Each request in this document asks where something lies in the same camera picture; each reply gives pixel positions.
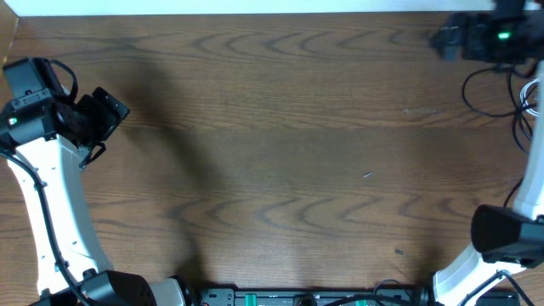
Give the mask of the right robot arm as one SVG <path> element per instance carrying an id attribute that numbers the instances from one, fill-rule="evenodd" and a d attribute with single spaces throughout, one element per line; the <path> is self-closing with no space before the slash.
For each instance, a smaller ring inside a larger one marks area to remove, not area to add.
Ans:
<path id="1" fill-rule="evenodd" d="M 501 206 L 480 205 L 468 246 L 409 305 L 508 305 L 531 300 L 513 278 L 543 263 L 543 11 L 524 0 L 501 0 L 489 13 L 455 13 L 433 34 L 442 60 L 487 63 L 506 75 L 514 134 L 530 142 L 524 175 Z"/>

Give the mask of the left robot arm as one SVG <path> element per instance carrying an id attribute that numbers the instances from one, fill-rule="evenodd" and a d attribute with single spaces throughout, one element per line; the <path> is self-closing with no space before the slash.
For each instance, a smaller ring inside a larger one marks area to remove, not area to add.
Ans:
<path id="1" fill-rule="evenodd" d="M 188 292 L 170 277 L 149 283 L 115 270 L 94 229 L 82 171 L 128 116 L 118 99 L 96 88 L 65 89 L 55 59 L 26 58 L 3 67 L 13 94 L 1 112 L 1 155 L 25 200 L 38 260 L 40 305 L 186 305 Z"/>

